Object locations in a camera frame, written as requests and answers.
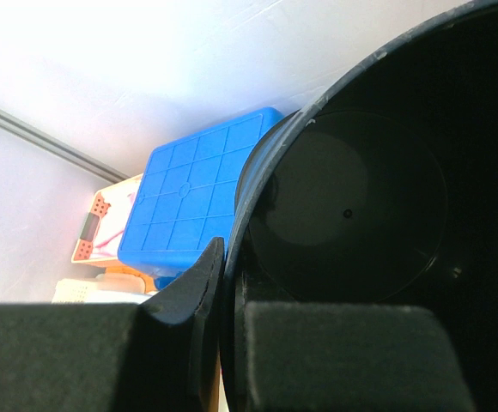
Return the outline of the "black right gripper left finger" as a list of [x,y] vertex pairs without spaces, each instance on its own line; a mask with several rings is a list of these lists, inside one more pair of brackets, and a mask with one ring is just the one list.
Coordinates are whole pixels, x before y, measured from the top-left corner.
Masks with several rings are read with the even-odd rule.
[[224,241],[142,304],[0,305],[0,411],[215,411]]

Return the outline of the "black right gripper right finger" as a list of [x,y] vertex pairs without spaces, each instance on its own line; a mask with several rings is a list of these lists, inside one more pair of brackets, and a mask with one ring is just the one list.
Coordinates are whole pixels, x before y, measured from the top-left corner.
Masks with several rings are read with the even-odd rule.
[[414,306],[253,302],[251,411],[472,411],[448,334]]

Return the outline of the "large white plastic tub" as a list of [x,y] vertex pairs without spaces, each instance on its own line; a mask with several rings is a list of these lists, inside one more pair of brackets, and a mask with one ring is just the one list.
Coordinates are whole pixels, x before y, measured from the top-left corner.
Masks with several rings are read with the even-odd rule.
[[96,276],[95,291],[88,296],[88,303],[141,304],[157,294],[147,291],[144,280],[139,276],[122,273],[104,273]]

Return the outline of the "white perforated plastic basket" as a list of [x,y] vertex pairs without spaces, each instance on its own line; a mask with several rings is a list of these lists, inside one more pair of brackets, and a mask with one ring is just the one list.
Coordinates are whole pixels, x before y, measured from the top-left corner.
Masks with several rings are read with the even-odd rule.
[[85,303],[100,288],[96,279],[63,279],[57,282],[53,304]]

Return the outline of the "blue plastic tub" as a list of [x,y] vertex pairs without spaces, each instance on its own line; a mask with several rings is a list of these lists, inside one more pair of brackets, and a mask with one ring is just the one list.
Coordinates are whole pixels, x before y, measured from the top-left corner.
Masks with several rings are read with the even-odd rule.
[[118,260],[162,290],[214,237],[228,239],[243,167],[283,115],[271,107],[155,148],[118,247]]

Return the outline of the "black round bucket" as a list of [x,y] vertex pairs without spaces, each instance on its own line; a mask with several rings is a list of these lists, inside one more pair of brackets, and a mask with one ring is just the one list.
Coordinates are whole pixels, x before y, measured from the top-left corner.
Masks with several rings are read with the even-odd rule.
[[498,411],[498,1],[390,40],[269,131],[244,165],[221,358],[247,408],[253,302],[414,306]]

